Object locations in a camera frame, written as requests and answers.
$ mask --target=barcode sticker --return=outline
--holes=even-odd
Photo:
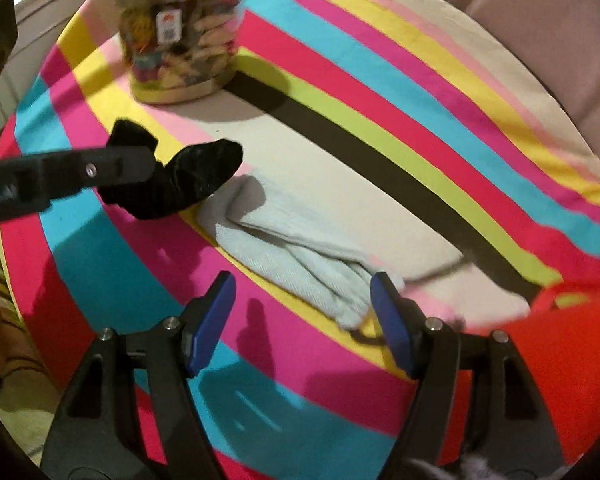
[[[182,11],[169,9],[159,12],[155,17],[155,28],[158,31],[158,43],[176,43],[182,39]]]

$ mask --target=gray fur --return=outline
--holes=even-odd
[[[429,473],[436,480],[507,480],[504,476],[489,468],[488,460],[477,455],[467,455],[460,463],[460,475],[452,475],[440,468],[421,460],[413,460],[413,465]],[[569,467],[556,471],[551,476],[541,480],[560,480],[567,474]]]

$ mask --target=striped tablecloth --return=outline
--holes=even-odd
[[[129,95],[111,0],[88,0],[8,123],[0,156],[101,146],[118,117],[152,131],[164,161],[184,144],[233,137],[244,171],[286,179],[332,215],[342,207],[343,224],[382,241],[370,250],[404,272],[468,254],[475,269],[453,287],[414,291],[426,308],[508,302],[522,312],[542,285],[600,278],[598,160],[471,19],[439,0],[245,8],[227,90],[155,108]],[[94,331],[145,330],[230,270],[234,311],[209,370],[190,383],[229,478],[376,477],[413,385],[386,349],[356,342],[215,247],[193,211],[139,222],[85,190],[2,225],[0,240],[13,298],[61,384]],[[373,319],[363,331],[378,333]],[[138,384],[160,460],[142,374]]]

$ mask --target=black stripe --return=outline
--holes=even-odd
[[[504,289],[532,300],[539,286],[504,257],[438,195],[344,128],[242,72],[226,90],[271,115],[324,149],[439,232]]]
[[[9,301],[10,303],[13,303],[13,300],[11,299],[11,295],[7,294],[3,290],[0,290],[0,297],[3,298],[6,301]]]

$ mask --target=blue stripe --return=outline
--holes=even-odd
[[[563,208],[474,136],[435,97],[387,60],[294,0],[246,0],[247,8],[330,60],[422,124],[514,200],[536,223],[600,256],[600,224]]]
[[[22,152],[68,148],[41,79],[24,102],[15,130]],[[55,202],[40,219],[58,272],[94,330],[145,330],[181,310],[92,190]],[[275,383],[223,343],[190,388],[212,445],[273,478],[369,480],[394,442]]]

